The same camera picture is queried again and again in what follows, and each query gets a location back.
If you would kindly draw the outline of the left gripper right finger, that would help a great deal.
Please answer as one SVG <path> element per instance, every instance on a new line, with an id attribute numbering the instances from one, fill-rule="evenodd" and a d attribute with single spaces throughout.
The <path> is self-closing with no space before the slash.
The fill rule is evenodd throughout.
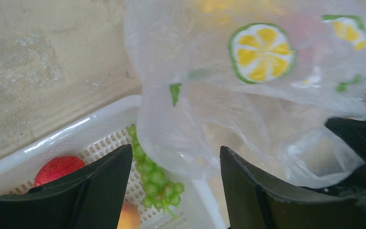
<path id="1" fill-rule="evenodd" d="M 220 148 L 233 229 L 366 229 L 366 191 L 342 197 L 293 186 Z"/>

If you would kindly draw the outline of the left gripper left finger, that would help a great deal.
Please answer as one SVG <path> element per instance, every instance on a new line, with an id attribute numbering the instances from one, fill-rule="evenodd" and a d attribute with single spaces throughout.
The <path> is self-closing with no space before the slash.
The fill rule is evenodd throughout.
<path id="1" fill-rule="evenodd" d="M 30 189 L 0 196 L 0 229 L 114 229 L 132 166 L 132 147 Z"/>

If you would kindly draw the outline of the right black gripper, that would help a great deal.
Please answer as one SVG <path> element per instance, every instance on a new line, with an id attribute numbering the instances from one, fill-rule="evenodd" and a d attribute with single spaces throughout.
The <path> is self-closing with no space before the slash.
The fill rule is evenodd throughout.
<path id="1" fill-rule="evenodd" d="M 338 184 L 318 189 L 309 187 L 304 189 L 335 197 L 366 191 L 366 121 L 331 117 L 326 121 L 325 127 L 351 147 L 364 164 Z"/>

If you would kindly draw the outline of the clear printed plastic bag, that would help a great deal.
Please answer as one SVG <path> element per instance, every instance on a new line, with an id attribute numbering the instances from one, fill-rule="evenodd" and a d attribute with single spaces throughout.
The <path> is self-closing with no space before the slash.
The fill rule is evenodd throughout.
<path id="1" fill-rule="evenodd" d="M 142 84 L 138 142 L 165 169 L 214 174 L 211 125 L 295 186 L 328 187 L 364 164 L 325 127 L 366 120 L 361 1 L 128 0 L 124 43 Z"/>

